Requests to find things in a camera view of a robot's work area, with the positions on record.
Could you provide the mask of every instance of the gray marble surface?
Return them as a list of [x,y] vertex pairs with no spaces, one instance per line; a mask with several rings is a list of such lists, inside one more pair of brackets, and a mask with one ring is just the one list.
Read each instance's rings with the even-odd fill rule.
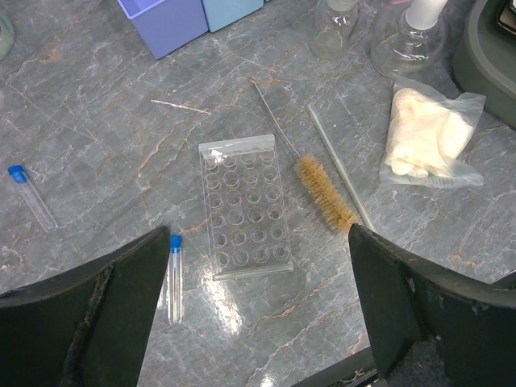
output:
[[[515,270],[516,132],[483,114],[464,153],[482,187],[380,187],[392,82],[366,52],[381,3],[361,3],[349,55],[333,62],[306,46],[315,3],[268,2],[155,61],[115,0],[0,0],[16,29],[0,63],[0,292],[164,224],[185,239],[185,322],[156,313],[139,385],[290,386],[367,346],[347,240],[324,223],[279,137],[295,269],[211,280],[198,145],[275,133],[250,76],[298,150],[339,181],[306,113],[318,107],[380,234],[482,281]],[[470,6],[447,5],[452,43]],[[455,98],[450,63],[418,78]],[[57,232],[45,234],[15,191],[13,163],[27,167]]]

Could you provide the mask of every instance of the brown bristles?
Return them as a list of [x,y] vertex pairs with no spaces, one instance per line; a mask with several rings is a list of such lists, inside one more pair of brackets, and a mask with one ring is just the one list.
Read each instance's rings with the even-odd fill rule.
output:
[[349,232],[357,216],[340,197],[322,165],[313,155],[305,155],[296,164],[296,173],[314,198],[331,228]]

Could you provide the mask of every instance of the test tube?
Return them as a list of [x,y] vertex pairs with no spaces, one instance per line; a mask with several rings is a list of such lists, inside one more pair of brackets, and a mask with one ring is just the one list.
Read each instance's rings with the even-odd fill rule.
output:
[[170,236],[169,267],[167,269],[168,309],[170,325],[178,324],[183,319],[183,262],[181,236]]
[[45,203],[43,203],[43,200],[41,200],[41,197],[38,195],[31,181],[27,178],[23,167],[21,165],[11,165],[7,169],[7,172],[9,172],[10,176],[13,178],[13,181],[18,187],[18,191],[29,205],[35,218],[40,222],[41,227],[46,232],[57,230],[56,220],[53,218],[52,214],[50,214],[50,211],[48,211],[48,208],[45,206]]

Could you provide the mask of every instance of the blue plastic bin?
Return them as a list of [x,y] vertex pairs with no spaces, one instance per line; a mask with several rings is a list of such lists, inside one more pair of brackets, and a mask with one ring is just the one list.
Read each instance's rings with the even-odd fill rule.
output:
[[202,0],[210,31],[220,30],[238,19],[259,10],[264,0]]
[[208,31],[202,0],[119,0],[156,59]]

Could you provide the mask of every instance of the clear plastic bag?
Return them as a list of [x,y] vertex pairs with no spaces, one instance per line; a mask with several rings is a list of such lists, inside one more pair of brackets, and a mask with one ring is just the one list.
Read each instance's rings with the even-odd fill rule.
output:
[[484,102],[485,96],[473,93],[447,99],[428,85],[399,77],[381,184],[443,189],[483,185],[484,178],[456,157],[471,139]]

